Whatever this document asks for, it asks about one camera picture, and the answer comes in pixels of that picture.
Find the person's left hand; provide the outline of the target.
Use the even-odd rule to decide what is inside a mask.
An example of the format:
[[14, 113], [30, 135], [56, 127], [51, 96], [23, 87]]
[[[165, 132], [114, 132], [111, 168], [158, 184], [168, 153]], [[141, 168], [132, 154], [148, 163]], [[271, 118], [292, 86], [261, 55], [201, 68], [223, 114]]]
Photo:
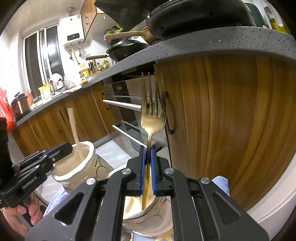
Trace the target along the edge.
[[19, 220], [18, 216], [28, 213], [32, 225], [36, 225], [43, 218], [43, 214], [40, 211], [40, 205], [35, 194], [31, 193], [29, 197], [30, 202], [27, 207], [18, 205], [15, 208], [4, 207], [1, 209], [1, 212], [8, 224], [21, 237], [26, 236], [28, 233], [28, 228]]

